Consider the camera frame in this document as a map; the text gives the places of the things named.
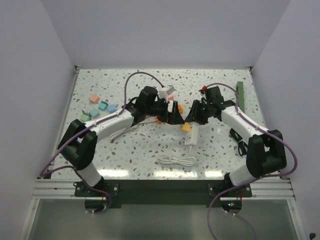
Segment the yellow adapter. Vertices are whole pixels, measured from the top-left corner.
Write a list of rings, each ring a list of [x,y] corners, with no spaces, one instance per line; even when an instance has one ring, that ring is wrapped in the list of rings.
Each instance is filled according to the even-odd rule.
[[[192,128],[192,126],[188,122],[181,124],[179,126],[180,131],[185,132],[185,133],[189,133],[191,131],[191,128]]]

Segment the orange power strip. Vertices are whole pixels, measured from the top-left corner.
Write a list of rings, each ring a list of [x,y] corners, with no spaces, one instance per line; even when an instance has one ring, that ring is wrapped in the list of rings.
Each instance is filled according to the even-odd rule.
[[[163,122],[168,124],[168,109],[166,108],[164,113],[161,113],[160,115],[157,115],[157,118]]]

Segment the white power strip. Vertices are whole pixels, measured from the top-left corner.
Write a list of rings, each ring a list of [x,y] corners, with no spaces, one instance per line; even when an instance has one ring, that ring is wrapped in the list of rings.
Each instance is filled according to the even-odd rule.
[[[185,136],[186,146],[196,146],[199,136],[199,124],[197,122],[190,122],[190,131]]]

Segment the green power strip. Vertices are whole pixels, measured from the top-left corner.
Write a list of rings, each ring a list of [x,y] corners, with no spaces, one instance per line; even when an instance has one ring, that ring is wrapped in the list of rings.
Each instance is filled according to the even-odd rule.
[[[242,81],[238,81],[236,83],[236,91],[239,96],[239,108],[240,110],[245,113],[245,91],[244,91],[244,83]]]

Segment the blue plug adapter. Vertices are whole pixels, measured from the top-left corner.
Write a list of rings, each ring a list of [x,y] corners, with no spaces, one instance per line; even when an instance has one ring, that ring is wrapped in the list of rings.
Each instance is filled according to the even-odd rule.
[[[114,113],[117,111],[117,106],[115,104],[110,104],[107,106],[107,110],[110,114]]]

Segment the teal plug adapter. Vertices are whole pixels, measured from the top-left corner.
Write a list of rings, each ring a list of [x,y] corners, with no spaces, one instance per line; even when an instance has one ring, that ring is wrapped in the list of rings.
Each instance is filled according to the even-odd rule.
[[[98,109],[101,110],[101,111],[106,111],[108,109],[108,103],[105,102],[105,101],[101,101],[98,104]]]

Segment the pink plug adapter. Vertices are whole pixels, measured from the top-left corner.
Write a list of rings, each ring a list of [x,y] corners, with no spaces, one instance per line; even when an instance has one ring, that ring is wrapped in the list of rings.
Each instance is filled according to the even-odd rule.
[[[93,94],[90,98],[89,98],[89,102],[91,104],[97,104],[100,100],[100,97],[96,94]]]

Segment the green plug adapter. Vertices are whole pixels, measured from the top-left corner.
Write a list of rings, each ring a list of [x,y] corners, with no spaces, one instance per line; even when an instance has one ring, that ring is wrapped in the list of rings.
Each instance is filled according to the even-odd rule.
[[[91,115],[89,113],[82,113],[81,116],[80,116],[80,121],[82,122],[88,122],[90,121],[92,118],[91,118]]]

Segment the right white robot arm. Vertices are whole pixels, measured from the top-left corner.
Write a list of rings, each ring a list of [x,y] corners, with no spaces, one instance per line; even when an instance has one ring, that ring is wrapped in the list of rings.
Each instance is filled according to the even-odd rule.
[[[243,184],[284,169],[287,166],[283,136],[278,130],[259,126],[239,110],[238,101],[224,100],[219,87],[204,86],[201,100],[194,100],[185,122],[190,124],[185,144],[195,146],[199,126],[213,117],[231,127],[247,146],[245,164],[226,173],[220,191],[233,197]]]

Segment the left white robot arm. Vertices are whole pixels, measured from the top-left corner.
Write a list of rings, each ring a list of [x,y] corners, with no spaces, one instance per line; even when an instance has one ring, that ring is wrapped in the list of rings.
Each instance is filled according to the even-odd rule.
[[[96,145],[100,140],[117,131],[131,128],[147,117],[157,117],[169,125],[184,124],[178,102],[168,99],[174,91],[172,85],[159,90],[146,86],[138,97],[112,114],[86,123],[78,119],[70,123],[58,145],[58,151],[86,182],[85,189],[88,193],[99,196],[104,190],[103,177],[93,163]]]

